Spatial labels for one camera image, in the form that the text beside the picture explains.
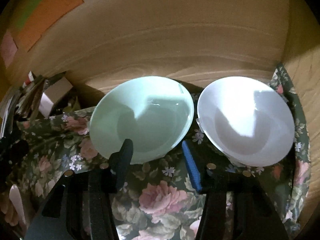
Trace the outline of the mint green bowl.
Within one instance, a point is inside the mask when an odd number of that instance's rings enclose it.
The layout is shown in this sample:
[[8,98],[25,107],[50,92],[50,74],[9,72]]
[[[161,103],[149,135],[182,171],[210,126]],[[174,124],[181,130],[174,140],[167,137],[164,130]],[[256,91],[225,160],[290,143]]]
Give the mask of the mint green bowl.
[[187,135],[194,102],[181,83],[145,76],[126,81],[96,105],[89,123],[94,148],[106,159],[133,142],[132,164],[164,157]]

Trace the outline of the white bowl with black spots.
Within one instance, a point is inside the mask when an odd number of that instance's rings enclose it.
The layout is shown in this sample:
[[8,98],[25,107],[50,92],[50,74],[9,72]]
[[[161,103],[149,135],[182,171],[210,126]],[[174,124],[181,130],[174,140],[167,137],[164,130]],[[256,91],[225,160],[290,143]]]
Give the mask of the white bowl with black spots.
[[197,101],[197,122],[220,152],[247,166],[283,160],[295,137],[287,103],[265,83],[244,76],[210,83]]

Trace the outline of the pink plate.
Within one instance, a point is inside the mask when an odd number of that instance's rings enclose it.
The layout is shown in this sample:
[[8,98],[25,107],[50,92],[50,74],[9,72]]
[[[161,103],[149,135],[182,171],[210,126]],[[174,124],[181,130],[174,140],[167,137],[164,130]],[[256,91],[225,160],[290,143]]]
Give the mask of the pink plate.
[[9,199],[12,202],[17,215],[18,215],[18,221],[21,222],[24,226],[27,225],[25,215],[24,215],[24,208],[22,203],[22,198],[20,191],[16,185],[12,185],[9,191]]

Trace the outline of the dark floral tablecloth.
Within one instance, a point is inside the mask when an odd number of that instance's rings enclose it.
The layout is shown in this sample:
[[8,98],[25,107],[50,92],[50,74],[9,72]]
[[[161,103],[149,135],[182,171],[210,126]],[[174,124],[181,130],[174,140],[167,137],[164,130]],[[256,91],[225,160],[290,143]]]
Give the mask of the dark floral tablecloth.
[[[216,165],[209,180],[212,187],[194,186],[193,175],[183,166],[182,150],[175,148],[164,157],[129,168],[123,187],[111,198],[112,217],[120,239],[195,239],[199,224],[206,220],[208,205],[222,226],[212,225],[213,234],[204,239],[234,237],[234,215],[239,212],[264,217],[275,211],[285,232],[293,237],[310,184],[310,143],[305,115],[285,67],[280,64],[268,86],[289,107],[295,135],[289,155],[268,167],[241,166],[229,161],[209,143],[196,125],[187,134],[203,163]],[[17,124],[30,153],[18,169],[18,186],[27,211],[35,213],[66,170],[76,176],[105,163],[93,151],[87,108],[48,119]]]

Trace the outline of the white rectangular box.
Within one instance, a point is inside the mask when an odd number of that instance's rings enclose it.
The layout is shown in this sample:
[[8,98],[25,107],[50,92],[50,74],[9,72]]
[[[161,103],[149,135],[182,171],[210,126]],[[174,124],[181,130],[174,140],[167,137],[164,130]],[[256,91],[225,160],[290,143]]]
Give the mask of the white rectangular box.
[[54,106],[73,88],[73,85],[62,77],[59,81],[48,87],[41,96],[39,111],[48,118]]

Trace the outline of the stack of books and cards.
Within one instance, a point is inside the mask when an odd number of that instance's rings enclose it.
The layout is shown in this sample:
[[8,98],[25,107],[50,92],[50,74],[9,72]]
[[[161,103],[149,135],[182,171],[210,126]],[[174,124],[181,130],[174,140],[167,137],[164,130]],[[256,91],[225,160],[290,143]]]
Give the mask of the stack of books and cards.
[[49,88],[65,77],[65,74],[66,72],[61,72],[52,77],[44,77],[34,76],[33,72],[29,72],[28,79],[22,87],[10,90],[1,102],[1,138],[12,134],[15,116],[20,115],[22,118],[27,118],[30,109],[33,111],[39,106],[45,88]]

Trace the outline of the pink sticky note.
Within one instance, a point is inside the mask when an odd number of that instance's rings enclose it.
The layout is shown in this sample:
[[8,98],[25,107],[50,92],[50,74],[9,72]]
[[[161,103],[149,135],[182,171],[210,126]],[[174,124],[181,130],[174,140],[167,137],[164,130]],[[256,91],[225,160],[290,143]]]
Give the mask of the pink sticky note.
[[7,30],[1,42],[1,57],[6,68],[12,64],[17,51],[18,48],[11,35],[11,32]]

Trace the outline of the orange sticky note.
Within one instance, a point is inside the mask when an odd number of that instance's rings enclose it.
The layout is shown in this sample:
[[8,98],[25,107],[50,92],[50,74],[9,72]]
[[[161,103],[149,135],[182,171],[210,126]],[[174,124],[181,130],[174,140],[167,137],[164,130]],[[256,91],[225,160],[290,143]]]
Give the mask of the orange sticky note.
[[84,0],[42,0],[27,19],[22,30],[16,28],[16,21],[27,0],[20,0],[11,29],[18,47],[29,51],[44,32],[69,11],[81,5]]

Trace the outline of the green sticky note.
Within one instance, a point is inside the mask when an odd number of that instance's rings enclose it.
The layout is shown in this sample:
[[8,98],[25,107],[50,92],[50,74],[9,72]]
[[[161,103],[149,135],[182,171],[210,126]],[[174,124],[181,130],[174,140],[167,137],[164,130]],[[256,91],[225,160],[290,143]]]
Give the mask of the green sticky note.
[[16,21],[16,28],[20,31],[23,29],[27,19],[31,16],[32,12],[37,8],[42,0],[27,0],[26,4],[21,9],[20,15]]

